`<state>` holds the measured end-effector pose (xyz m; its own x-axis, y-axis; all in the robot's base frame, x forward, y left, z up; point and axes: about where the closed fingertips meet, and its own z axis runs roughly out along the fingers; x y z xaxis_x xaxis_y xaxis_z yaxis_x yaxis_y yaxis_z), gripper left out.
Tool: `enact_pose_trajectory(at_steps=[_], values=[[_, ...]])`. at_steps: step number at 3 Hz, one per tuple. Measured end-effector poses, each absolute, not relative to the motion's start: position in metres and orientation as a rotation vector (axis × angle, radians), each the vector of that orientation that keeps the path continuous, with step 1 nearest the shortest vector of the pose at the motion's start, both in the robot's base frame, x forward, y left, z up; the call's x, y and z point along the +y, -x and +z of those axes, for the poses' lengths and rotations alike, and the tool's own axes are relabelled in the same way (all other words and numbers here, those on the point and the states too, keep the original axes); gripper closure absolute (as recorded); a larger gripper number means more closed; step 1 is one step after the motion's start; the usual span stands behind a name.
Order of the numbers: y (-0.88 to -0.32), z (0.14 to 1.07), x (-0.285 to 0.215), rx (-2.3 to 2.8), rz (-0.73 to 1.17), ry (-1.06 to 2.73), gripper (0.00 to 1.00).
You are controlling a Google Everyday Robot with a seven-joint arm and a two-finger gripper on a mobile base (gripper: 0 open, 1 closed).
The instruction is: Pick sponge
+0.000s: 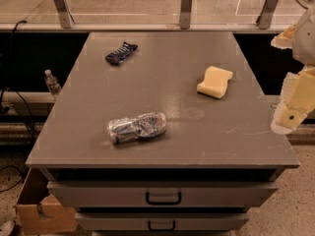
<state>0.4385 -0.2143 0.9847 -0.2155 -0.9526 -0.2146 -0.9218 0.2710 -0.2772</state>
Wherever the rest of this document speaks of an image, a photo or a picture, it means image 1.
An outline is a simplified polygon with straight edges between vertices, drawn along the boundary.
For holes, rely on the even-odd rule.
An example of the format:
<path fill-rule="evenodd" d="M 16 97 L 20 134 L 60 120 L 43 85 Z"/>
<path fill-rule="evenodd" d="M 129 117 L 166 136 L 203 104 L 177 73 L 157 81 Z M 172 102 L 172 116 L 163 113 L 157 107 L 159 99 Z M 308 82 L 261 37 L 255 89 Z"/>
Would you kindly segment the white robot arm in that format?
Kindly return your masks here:
<path fill-rule="evenodd" d="M 278 49 L 290 48 L 293 59 L 303 64 L 301 71 L 288 72 L 283 79 L 280 102 L 271 124 L 274 133 L 286 135 L 315 109 L 315 7 L 274 37 L 271 45 Z"/>

